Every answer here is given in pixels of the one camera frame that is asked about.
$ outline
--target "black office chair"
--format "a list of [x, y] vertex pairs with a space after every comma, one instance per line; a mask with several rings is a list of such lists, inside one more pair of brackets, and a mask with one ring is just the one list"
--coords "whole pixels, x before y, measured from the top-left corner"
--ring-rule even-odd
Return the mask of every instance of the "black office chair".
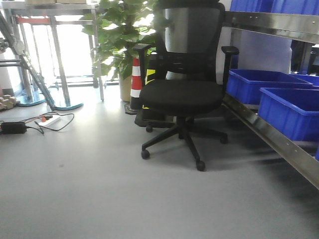
[[[216, 51], [225, 7], [219, 0], [159, 0], [154, 7], [156, 30], [156, 79], [143, 86], [140, 99], [155, 112], [176, 117], [176, 124], [142, 145], [142, 158], [147, 159], [148, 147], [178, 134], [185, 139], [196, 159], [198, 171], [205, 171], [205, 163], [189, 132], [218, 136], [227, 143], [227, 134], [198, 127], [194, 117], [209, 113], [222, 104], [228, 80], [231, 56], [236, 47], [222, 47], [226, 54], [223, 85], [216, 83]], [[145, 51], [150, 45], [138, 44], [141, 78], [145, 78]]]

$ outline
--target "traffic cone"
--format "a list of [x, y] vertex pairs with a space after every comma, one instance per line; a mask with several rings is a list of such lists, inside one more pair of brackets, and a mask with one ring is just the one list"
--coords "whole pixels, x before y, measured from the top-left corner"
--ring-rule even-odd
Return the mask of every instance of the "traffic cone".
[[138, 58], [134, 58], [133, 68], [132, 68], [132, 87], [131, 87], [131, 101], [130, 101], [130, 108], [132, 110], [137, 111], [142, 108], [142, 103], [140, 100], [141, 89], [142, 89], [142, 80], [141, 80], [140, 61]]

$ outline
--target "chair backrest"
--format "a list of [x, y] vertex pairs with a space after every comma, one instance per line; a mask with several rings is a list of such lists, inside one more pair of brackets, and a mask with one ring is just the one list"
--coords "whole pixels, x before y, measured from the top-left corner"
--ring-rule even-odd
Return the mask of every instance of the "chair backrest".
[[216, 81], [216, 52], [225, 7], [218, 0], [159, 0], [154, 7], [157, 78], [167, 72]]

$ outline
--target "power adapter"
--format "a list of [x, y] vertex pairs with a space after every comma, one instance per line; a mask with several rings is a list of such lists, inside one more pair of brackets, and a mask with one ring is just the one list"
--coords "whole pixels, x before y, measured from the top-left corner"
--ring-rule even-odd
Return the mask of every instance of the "power adapter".
[[2, 134], [25, 133], [25, 122], [3, 122], [0, 125]]

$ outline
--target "black cable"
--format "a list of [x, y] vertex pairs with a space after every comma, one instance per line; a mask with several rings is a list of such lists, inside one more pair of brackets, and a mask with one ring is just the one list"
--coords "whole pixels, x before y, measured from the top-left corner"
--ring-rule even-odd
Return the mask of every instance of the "black cable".
[[38, 128], [30, 127], [30, 126], [27, 126], [26, 128], [32, 128], [32, 129], [35, 129], [35, 130], [39, 131], [41, 134], [44, 134], [44, 131], [41, 128], [38, 129]]
[[49, 129], [49, 130], [52, 130], [52, 131], [60, 131], [60, 130], [64, 129], [65, 127], [67, 127], [67, 126], [74, 120], [74, 117], [75, 117], [75, 115], [74, 115], [73, 113], [61, 115], [61, 114], [59, 114], [58, 112], [51, 111], [51, 112], [43, 113], [43, 114], [41, 114], [41, 115], [39, 115], [39, 116], [36, 116], [36, 117], [30, 117], [30, 118], [28, 118], [28, 119], [21, 120], [20, 122], [26, 122], [26, 121], [31, 120], [31, 119], [32, 119], [32, 120], [33, 120], [33, 119], [36, 120], [36, 119], [41, 118], [41, 116], [47, 116], [47, 115], [58, 115], [58, 116], [60, 116], [60, 117], [62, 117], [62, 116], [72, 116], [72, 119], [71, 119], [66, 125], [64, 125], [63, 127], [59, 128], [59, 129], [54, 129], [54, 128], [48, 128], [48, 127], [41, 126], [41, 125], [39, 125], [39, 123], [38, 123], [37, 121], [34, 121], [34, 123], [35, 123], [39, 128], [34, 128], [34, 127], [30, 127], [30, 126], [27, 126], [26, 128], [35, 129], [35, 130], [39, 131], [41, 134], [44, 134], [44, 131], [43, 131], [44, 128]]

